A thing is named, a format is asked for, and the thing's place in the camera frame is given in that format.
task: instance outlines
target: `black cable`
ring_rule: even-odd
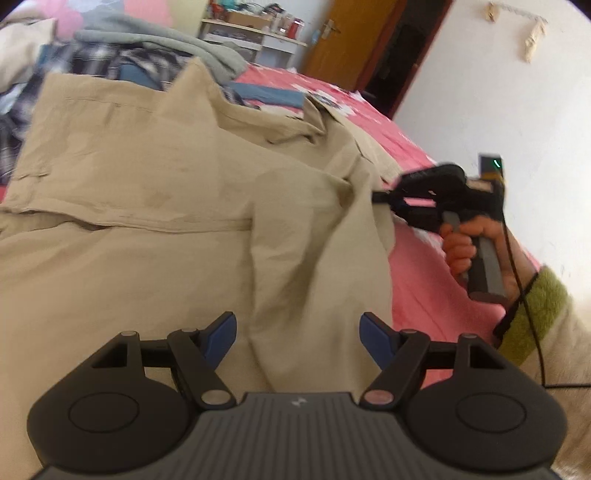
[[[538,352],[538,361],[540,363],[540,377],[541,377],[541,385],[546,390],[576,390],[576,389],[584,389],[584,388],[591,388],[591,384],[581,383],[581,384],[553,384],[548,385],[546,383],[546,365],[544,362],[544,355],[542,354],[542,345],[540,342],[540,336],[535,329],[535,324],[532,319],[532,315],[530,312],[530,306],[527,303],[527,298],[525,296],[523,285],[521,284],[521,279],[517,274],[517,266],[515,265],[515,259],[513,258],[513,250],[511,248],[511,242],[509,241],[509,229],[507,228],[507,222],[505,220],[505,215],[502,216],[502,223],[503,223],[503,234],[505,235],[505,244],[507,246],[507,253],[509,254],[509,263],[511,264],[511,270],[513,271],[513,276],[515,277],[515,281],[517,282],[517,289],[519,290],[519,302],[523,305],[525,310],[525,315],[527,317],[527,321],[530,324],[530,331],[531,336],[534,338],[535,349]]]

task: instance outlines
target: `cardboard box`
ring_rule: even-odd
[[[228,12],[226,22],[233,23],[234,25],[241,25],[243,27],[256,28],[257,30],[262,30],[263,27],[271,26],[270,18],[258,17],[257,15],[248,15],[234,11]]]

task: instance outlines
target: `wooden door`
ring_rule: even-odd
[[[353,90],[396,2],[335,0],[303,73]]]

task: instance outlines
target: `circular pad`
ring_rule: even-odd
[[[120,393],[94,393],[75,402],[70,420],[91,433],[115,432],[130,425],[139,414],[139,405]]]
[[[495,393],[466,397],[457,404],[457,416],[473,430],[503,433],[516,429],[525,420],[525,408],[517,400]]]

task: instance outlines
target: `gray towel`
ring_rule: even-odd
[[[74,38],[118,44],[150,42],[183,51],[202,59],[216,81],[221,84],[238,78],[248,65],[231,48],[213,45],[172,28],[160,27],[117,12],[97,16],[84,30],[75,32]]]

